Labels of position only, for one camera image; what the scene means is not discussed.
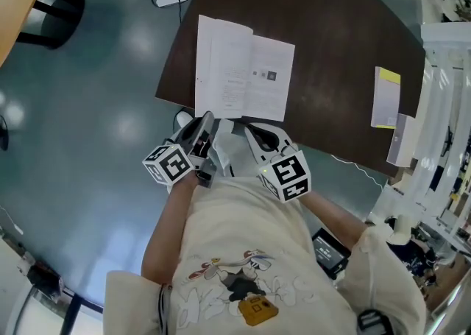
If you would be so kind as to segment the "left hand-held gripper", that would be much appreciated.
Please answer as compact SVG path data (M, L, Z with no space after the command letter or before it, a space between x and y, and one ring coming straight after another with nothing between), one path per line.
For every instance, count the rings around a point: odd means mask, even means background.
M214 121L214 114L206 111L201 118L192 119L167 138L142 161L156 183L172 187L194 172L199 184L210 188L216 174L216 166L209 157ZM199 137L196 137L194 133L198 129Z

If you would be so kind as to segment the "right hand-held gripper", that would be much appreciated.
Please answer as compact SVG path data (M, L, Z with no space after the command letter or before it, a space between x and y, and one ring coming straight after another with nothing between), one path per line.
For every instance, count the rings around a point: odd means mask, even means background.
M311 190L305 156L282 128L254 123L245 127L245 134L258 164L258 178L276 199L287 203Z

